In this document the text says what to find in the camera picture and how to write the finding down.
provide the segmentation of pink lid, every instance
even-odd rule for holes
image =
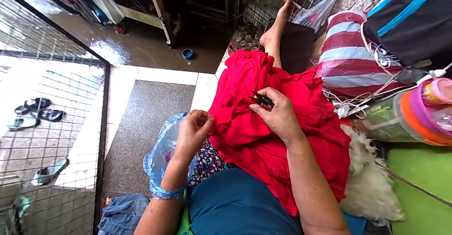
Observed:
[[[432,82],[432,91],[435,96],[447,103],[452,104],[452,80],[449,78],[438,78]]]
[[[411,109],[413,110],[415,117],[426,128],[445,137],[452,137],[452,132],[449,132],[440,127],[432,118],[431,114],[435,111],[438,111],[438,109],[433,106],[426,107],[422,100],[422,88],[430,82],[432,82],[432,80],[422,82],[417,88],[413,89],[413,93],[410,95]]]

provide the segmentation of red garment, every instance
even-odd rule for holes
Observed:
[[[345,198],[350,158],[350,138],[339,127],[333,105],[322,93],[321,79],[314,79],[316,68],[290,76],[272,67],[274,58],[263,52],[234,53],[225,64],[209,112],[216,129],[210,142],[226,163],[267,184],[292,215],[298,214],[292,195],[286,146],[261,117],[249,109],[251,90],[272,87],[288,96],[297,120],[306,134],[315,159],[336,199]]]

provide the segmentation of scissors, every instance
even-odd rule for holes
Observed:
[[[266,96],[263,96],[255,91],[251,91],[257,98],[250,97],[256,104],[260,105],[262,108],[271,112],[275,104],[268,99]]]

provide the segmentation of white fur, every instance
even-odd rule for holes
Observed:
[[[377,225],[404,219],[397,195],[392,191],[393,181],[376,163],[385,165],[384,160],[375,158],[375,147],[370,145],[364,133],[356,133],[351,127],[341,125],[350,136],[350,168],[345,199],[340,202],[347,214],[373,220]]]

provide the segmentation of green mat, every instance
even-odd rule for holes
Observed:
[[[423,143],[395,144],[388,166],[416,186],[452,202],[452,147]],[[450,235],[452,207],[393,178],[405,221],[392,223],[394,235]]]

